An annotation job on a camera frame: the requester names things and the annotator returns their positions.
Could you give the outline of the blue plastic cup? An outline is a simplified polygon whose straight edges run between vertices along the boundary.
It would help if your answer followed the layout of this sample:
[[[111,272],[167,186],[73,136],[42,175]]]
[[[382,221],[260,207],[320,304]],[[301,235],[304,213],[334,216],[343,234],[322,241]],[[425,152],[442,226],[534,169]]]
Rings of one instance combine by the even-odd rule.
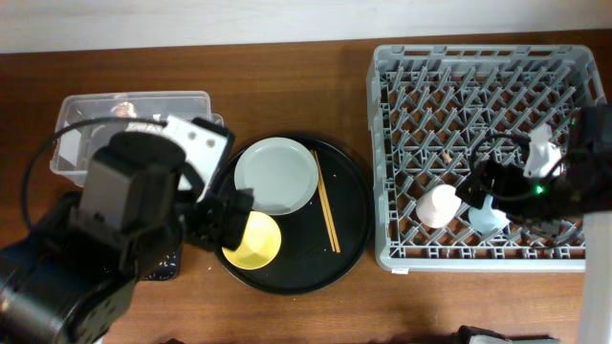
[[[471,206],[469,209],[469,221],[473,229],[480,234],[488,234],[510,223],[505,212],[492,207],[492,201],[493,197],[487,195],[481,208]]]

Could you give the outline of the yellow bowl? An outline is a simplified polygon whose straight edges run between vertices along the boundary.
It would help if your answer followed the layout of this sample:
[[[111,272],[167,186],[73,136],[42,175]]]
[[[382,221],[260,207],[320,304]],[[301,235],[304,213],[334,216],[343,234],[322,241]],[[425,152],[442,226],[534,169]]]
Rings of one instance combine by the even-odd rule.
[[[276,221],[265,213],[252,211],[241,244],[235,250],[223,247],[222,254],[236,268],[261,269],[276,257],[281,243]]]

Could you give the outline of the pink plastic cup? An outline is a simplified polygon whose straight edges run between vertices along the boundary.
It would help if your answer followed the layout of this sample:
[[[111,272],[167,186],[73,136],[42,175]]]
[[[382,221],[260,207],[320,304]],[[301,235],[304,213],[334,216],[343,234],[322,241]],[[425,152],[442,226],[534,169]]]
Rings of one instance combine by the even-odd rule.
[[[457,214],[462,200],[455,194],[456,188],[448,184],[433,187],[416,204],[418,219],[431,228],[448,225]]]

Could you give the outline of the grey plate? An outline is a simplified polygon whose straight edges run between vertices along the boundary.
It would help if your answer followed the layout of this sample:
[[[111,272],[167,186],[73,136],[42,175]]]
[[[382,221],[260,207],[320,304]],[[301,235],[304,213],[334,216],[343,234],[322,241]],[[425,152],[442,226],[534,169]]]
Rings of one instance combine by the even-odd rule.
[[[268,215],[287,215],[314,196],[318,169],[312,153],[296,140],[274,137],[248,147],[234,169],[237,190],[250,190],[252,208]]]

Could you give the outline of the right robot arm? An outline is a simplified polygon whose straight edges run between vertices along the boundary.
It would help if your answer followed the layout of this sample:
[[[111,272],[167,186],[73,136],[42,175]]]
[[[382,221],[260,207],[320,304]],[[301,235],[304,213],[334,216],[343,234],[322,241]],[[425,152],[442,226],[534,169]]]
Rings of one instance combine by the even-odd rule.
[[[579,321],[580,343],[611,340],[611,108],[584,107],[569,118],[565,152],[556,156],[552,130],[542,124],[528,135],[508,135],[525,148],[522,167],[470,154],[469,176],[457,196],[475,208],[487,197],[513,223],[548,240],[555,221],[580,217],[586,260]]]

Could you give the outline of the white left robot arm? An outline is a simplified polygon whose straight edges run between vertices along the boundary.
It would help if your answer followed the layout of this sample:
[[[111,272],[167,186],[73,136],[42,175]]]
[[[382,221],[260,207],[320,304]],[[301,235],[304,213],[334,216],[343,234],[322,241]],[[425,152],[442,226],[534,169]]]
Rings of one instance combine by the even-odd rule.
[[[204,187],[178,144],[116,134],[92,158],[84,188],[2,249],[2,341],[92,343],[183,244],[238,248],[251,191],[206,196]]]

